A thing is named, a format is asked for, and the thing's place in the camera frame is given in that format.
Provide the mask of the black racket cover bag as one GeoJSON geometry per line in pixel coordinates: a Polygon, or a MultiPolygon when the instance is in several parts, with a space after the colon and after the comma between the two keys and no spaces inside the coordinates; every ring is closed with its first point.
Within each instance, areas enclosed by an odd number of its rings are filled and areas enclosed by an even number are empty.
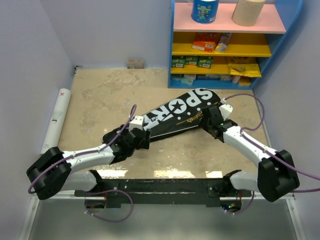
{"type": "Polygon", "coordinates": [[[201,110],[213,104],[221,104],[215,91],[195,88],[143,114],[144,129],[150,130],[151,142],[196,129],[201,122],[201,110]]]}

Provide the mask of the white shuttlecock tube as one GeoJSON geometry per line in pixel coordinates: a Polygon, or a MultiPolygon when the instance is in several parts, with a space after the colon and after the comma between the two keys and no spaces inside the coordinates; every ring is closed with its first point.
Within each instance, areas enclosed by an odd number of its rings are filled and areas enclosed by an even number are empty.
{"type": "Polygon", "coordinates": [[[43,155],[48,149],[58,146],[70,99],[71,91],[61,88],[54,105],[40,155],[43,155]]]}

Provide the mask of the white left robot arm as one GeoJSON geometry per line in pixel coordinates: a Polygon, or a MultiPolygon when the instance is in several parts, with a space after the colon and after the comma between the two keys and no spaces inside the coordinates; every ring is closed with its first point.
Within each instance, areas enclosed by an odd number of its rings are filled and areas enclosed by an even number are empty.
{"type": "Polygon", "coordinates": [[[135,150],[150,147],[151,131],[134,128],[115,130],[107,134],[108,143],[82,151],[61,151],[51,147],[26,171],[30,180],[29,194],[46,200],[63,190],[71,175],[100,165],[112,165],[125,161],[135,150]]]}

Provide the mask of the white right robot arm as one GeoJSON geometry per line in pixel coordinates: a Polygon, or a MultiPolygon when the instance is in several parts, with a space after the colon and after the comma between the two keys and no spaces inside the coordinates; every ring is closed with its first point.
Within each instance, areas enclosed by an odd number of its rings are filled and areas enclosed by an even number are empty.
{"type": "Polygon", "coordinates": [[[300,186],[294,162],[286,150],[277,151],[248,135],[228,118],[231,106],[212,105],[202,109],[200,126],[214,139],[225,143],[249,159],[256,173],[235,170],[223,177],[223,192],[230,197],[240,190],[259,192],[267,201],[275,202],[300,186]]]}

